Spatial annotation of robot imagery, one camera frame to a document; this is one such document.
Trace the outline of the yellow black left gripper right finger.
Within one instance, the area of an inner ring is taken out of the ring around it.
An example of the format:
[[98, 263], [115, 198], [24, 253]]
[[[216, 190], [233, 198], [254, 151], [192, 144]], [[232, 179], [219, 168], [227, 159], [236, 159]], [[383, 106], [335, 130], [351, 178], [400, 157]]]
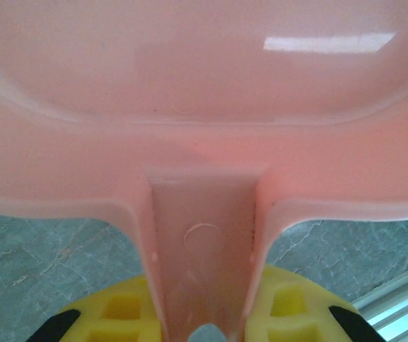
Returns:
[[245, 322], [246, 341], [383, 341], [349, 302], [309, 279], [264, 267]]

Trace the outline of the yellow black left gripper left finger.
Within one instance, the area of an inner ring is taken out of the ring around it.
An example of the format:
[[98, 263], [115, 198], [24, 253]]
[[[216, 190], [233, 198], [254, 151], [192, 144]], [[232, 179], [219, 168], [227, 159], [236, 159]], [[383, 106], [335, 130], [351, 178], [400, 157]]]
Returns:
[[135, 276], [63, 307], [30, 341], [162, 341], [148, 283]]

